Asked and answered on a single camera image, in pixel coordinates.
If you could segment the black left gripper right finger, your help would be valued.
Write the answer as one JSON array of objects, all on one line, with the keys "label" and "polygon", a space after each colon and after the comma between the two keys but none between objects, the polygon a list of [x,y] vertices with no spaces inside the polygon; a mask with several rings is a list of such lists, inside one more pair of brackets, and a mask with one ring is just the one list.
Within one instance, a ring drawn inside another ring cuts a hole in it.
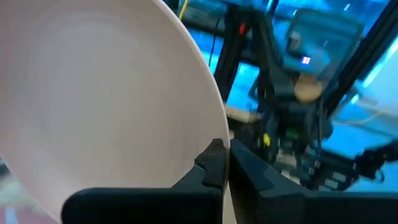
[{"label": "black left gripper right finger", "polygon": [[237,224],[398,224],[397,193],[309,190],[235,139],[229,187]]}]

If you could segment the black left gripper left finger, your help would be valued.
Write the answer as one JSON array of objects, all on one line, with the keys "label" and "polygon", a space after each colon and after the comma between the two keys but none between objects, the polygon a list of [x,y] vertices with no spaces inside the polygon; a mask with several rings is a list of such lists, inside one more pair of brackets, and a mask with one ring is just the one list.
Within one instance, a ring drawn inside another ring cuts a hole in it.
[{"label": "black left gripper left finger", "polygon": [[91,188],[71,195],[62,224],[222,224],[227,150],[213,139],[170,188]]}]

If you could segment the large pink plate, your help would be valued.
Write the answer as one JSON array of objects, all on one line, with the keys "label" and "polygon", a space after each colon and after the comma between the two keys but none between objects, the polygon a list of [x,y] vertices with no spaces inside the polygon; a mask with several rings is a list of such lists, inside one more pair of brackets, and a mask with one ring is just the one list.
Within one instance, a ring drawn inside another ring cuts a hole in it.
[{"label": "large pink plate", "polygon": [[162,0],[0,0],[0,156],[55,221],[91,187],[170,187],[229,145],[203,55]]}]

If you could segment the black aluminium table frame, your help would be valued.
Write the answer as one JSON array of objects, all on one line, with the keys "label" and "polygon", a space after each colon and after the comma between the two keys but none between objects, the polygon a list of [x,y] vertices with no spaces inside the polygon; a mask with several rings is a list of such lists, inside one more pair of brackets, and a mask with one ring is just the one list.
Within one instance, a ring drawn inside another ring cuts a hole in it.
[{"label": "black aluminium table frame", "polygon": [[326,52],[326,62],[335,62],[331,79],[331,92],[325,97],[328,114],[336,111],[338,103],[354,81],[374,64],[368,60],[358,72],[352,72],[355,62],[371,55],[369,48],[376,39],[376,31],[386,25],[389,16],[398,18],[398,0],[386,0],[384,7],[375,8],[379,13],[371,28],[357,17],[339,8],[336,11],[322,9],[314,0],[268,0],[268,9],[231,3],[225,18],[224,44],[215,70],[215,78],[223,100],[229,98],[242,52],[247,44],[248,31],[264,23],[265,36],[253,42],[249,62],[259,68],[269,66],[275,60],[284,78],[297,77],[304,72],[319,76],[323,68],[315,68],[310,48],[316,45]]}]

